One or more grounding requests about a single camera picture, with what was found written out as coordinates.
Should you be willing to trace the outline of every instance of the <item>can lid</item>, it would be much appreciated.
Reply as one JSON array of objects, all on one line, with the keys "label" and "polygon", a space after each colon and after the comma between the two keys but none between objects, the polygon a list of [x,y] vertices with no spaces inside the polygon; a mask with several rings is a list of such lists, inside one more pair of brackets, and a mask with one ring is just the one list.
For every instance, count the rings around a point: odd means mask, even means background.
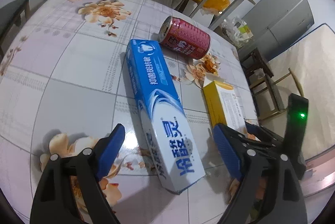
[{"label": "can lid", "polygon": [[165,39],[166,35],[170,31],[171,24],[172,24],[172,16],[168,16],[165,19],[162,27],[160,28],[160,32],[158,33],[158,42],[162,42]]}]

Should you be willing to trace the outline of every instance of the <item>blue gripper pad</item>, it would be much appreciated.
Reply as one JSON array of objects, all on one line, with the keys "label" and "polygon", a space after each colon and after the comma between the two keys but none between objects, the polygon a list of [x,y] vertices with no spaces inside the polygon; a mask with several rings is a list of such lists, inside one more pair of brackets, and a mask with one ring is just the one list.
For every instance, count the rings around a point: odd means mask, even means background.
[{"label": "blue gripper pad", "polygon": [[116,132],[114,132],[112,138],[109,139],[108,145],[101,154],[98,160],[98,171],[95,174],[98,181],[103,177],[106,177],[115,161],[116,156],[125,140],[125,128],[123,125],[118,124],[115,127]]},{"label": "blue gripper pad", "polygon": [[240,181],[241,161],[218,125],[213,128],[213,138],[230,175]]}]

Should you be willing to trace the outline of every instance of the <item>cardboard box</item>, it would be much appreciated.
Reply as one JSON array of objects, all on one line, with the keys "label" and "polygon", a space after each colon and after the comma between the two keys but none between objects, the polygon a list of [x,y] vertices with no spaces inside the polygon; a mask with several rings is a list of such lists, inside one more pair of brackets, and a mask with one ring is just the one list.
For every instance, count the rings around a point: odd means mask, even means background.
[{"label": "cardboard box", "polygon": [[247,128],[234,87],[220,77],[206,74],[203,91],[212,127],[223,123],[247,136]]},{"label": "cardboard box", "polygon": [[160,45],[130,40],[126,59],[158,177],[164,188],[180,194],[205,171]]}]

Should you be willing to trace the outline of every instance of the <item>silver screw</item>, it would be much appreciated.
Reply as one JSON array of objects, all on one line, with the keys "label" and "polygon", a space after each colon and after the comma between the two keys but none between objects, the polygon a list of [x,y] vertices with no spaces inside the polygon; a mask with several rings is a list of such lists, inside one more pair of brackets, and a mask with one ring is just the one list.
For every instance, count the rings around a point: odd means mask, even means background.
[{"label": "silver screw", "polygon": [[283,160],[283,161],[287,161],[289,158],[285,155],[285,154],[282,154],[280,156],[280,158]]},{"label": "silver screw", "polygon": [[91,148],[85,148],[84,150],[83,150],[83,154],[84,155],[90,155],[92,153],[92,149]]},{"label": "silver screw", "polygon": [[253,149],[248,149],[247,153],[248,153],[249,156],[255,156],[256,155],[256,152]]},{"label": "silver screw", "polygon": [[57,159],[58,159],[58,155],[57,154],[53,154],[50,157],[50,160],[52,160],[52,161],[56,161]]}]

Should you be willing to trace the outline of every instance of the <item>floral tablecloth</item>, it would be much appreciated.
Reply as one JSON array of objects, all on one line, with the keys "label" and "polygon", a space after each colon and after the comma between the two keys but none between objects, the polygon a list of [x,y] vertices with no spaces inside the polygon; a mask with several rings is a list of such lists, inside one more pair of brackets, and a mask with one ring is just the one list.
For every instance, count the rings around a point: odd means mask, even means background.
[{"label": "floral tablecloth", "polygon": [[[216,223],[225,211],[230,177],[198,87],[204,67],[167,49],[206,176],[173,195],[161,187],[147,150],[124,52],[131,38],[155,40],[169,15],[210,34],[207,60],[234,86],[245,119],[257,122],[235,48],[206,27],[151,0],[48,0],[0,64],[0,187],[25,223],[50,154],[76,155],[118,123],[126,138],[100,186],[121,223]],[[87,220],[76,178],[71,181]]]}]

